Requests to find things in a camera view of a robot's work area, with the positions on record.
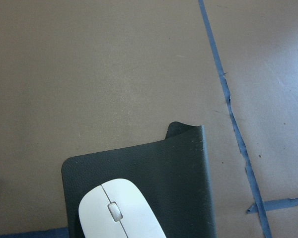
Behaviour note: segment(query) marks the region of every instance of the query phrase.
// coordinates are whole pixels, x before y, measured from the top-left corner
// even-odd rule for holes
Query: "blue painter's tape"
[[[298,198],[287,198],[280,200],[273,200],[264,202],[264,207],[266,211],[272,211],[277,209],[296,207],[298,206]],[[256,213],[258,212],[256,204],[253,204],[250,208],[248,208],[247,213]]]
[[[235,117],[234,117],[234,114],[233,114],[233,111],[232,111],[232,107],[231,107],[231,104],[230,104],[230,91],[229,91],[227,81],[226,81],[225,76],[224,76],[225,73],[224,73],[223,66],[222,66],[221,59],[220,59],[220,55],[219,55],[219,52],[218,52],[218,49],[217,49],[217,46],[216,46],[216,43],[215,43],[214,35],[213,35],[212,29],[211,29],[211,25],[210,25],[209,18],[208,18],[208,15],[207,15],[207,11],[206,11],[206,8],[205,8],[205,5],[204,5],[204,1],[199,0],[199,5],[200,5],[200,10],[201,10],[201,14],[202,14],[202,17],[203,17],[205,29],[206,29],[206,32],[207,32],[208,37],[209,37],[209,42],[210,42],[211,50],[212,50],[212,53],[213,53],[213,58],[214,58],[214,61],[215,61],[215,65],[216,65],[218,74],[219,74],[220,82],[221,82],[221,85],[222,85],[225,101],[226,101],[227,108],[228,108],[228,111],[229,111],[229,116],[230,116],[230,119],[232,121],[233,129],[234,129],[234,132],[235,132],[235,137],[237,139],[238,147],[239,147],[239,150],[240,150],[242,156],[244,157],[244,159],[246,161],[246,167],[245,167],[246,168],[246,173],[247,173],[248,181],[249,181],[252,193],[253,193],[253,197],[254,197],[256,206],[258,208],[258,215],[259,215],[259,219],[260,219],[260,222],[261,222],[261,225],[262,225],[263,233],[264,233],[266,238],[272,238],[272,233],[271,233],[271,230],[270,230],[270,227],[269,227],[266,211],[265,211],[265,208],[264,208],[263,199],[260,195],[259,187],[258,187],[256,178],[255,178],[255,174],[254,174],[254,171],[253,171],[253,168],[252,168],[252,164],[250,162],[250,159],[249,159],[249,156],[248,156],[248,153],[247,153],[247,150],[246,150],[246,145],[245,145],[243,137],[242,137],[242,135],[239,131],[239,128],[237,126],[237,122],[235,120]]]

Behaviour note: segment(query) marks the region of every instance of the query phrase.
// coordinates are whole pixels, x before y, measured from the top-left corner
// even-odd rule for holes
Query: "white computer mouse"
[[[92,189],[81,200],[78,214],[86,238],[165,238],[146,199],[126,179]]]

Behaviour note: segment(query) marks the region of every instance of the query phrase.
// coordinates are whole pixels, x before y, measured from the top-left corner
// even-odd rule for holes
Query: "blue tape line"
[[[253,193],[255,203],[256,203],[257,208],[258,208],[258,215],[259,215],[259,219],[260,219],[260,222],[261,222],[261,225],[262,225],[263,233],[264,233],[266,238],[272,238],[272,233],[271,233],[270,228],[269,228],[269,223],[268,223],[266,211],[265,211],[265,208],[264,208],[263,199],[260,195],[259,187],[258,187],[256,178],[255,178],[255,174],[254,174],[254,171],[253,171],[253,168],[252,168],[252,164],[250,162],[250,159],[249,159],[249,156],[248,156],[248,153],[247,153],[247,150],[246,150],[246,145],[245,145],[244,140],[242,138],[242,135],[239,131],[239,128],[237,126],[237,122],[235,120],[235,117],[234,117],[234,114],[233,114],[233,111],[232,111],[232,107],[231,107],[231,104],[230,104],[230,91],[229,91],[227,81],[226,81],[225,76],[224,76],[225,73],[223,71],[223,66],[222,66],[220,55],[219,55],[219,52],[218,52],[218,49],[217,49],[217,46],[216,46],[216,43],[215,43],[215,39],[214,39],[213,32],[212,32],[212,29],[211,29],[211,25],[210,25],[210,22],[209,22],[209,19],[208,19],[208,15],[207,15],[207,11],[206,11],[206,8],[205,8],[205,5],[204,5],[204,1],[203,0],[198,0],[198,1],[199,1],[199,5],[200,5],[201,14],[202,14],[202,17],[203,17],[205,29],[206,29],[206,32],[207,32],[208,37],[209,37],[209,42],[210,42],[211,50],[212,50],[212,53],[213,53],[213,58],[214,58],[214,61],[215,61],[215,65],[216,65],[217,70],[218,70],[218,74],[219,74],[220,82],[221,82],[221,85],[222,85],[225,101],[226,101],[227,108],[228,108],[228,111],[229,111],[229,116],[230,116],[230,119],[231,119],[232,124],[233,124],[235,137],[237,139],[239,150],[240,150],[242,156],[244,157],[244,159],[246,161],[246,167],[245,167],[246,168],[246,173],[247,173],[248,181],[249,181],[252,193]]]
[[[277,209],[296,207],[298,206],[298,198],[287,198],[280,200],[273,200],[264,202],[264,207],[266,211],[272,211]],[[253,204],[250,208],[248,208],[247,213],[256,213],[258,212],[256,204]]]

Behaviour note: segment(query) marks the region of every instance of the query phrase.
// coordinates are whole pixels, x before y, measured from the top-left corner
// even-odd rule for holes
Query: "black mouse pad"
[[[86,193],[128,179],[146,198],[167,238],[215,238],[203,126],[169,125],[165,140],[75,156],[62,166],[70,238],[84,238],[78,206]]]

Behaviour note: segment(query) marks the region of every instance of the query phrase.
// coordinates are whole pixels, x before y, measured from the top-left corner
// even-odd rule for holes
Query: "textured black surface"
[[[67,227],[64,227],[48,231],[0,235],[0,238],[69,238],[69,230]]]
[[[67,159],[62,178],[70,238],[83,238],[78,206],[112,179],[128,179],[146,198],[167,238],[214,238],[212,192],[202,126],[169,125],[165,140]]]

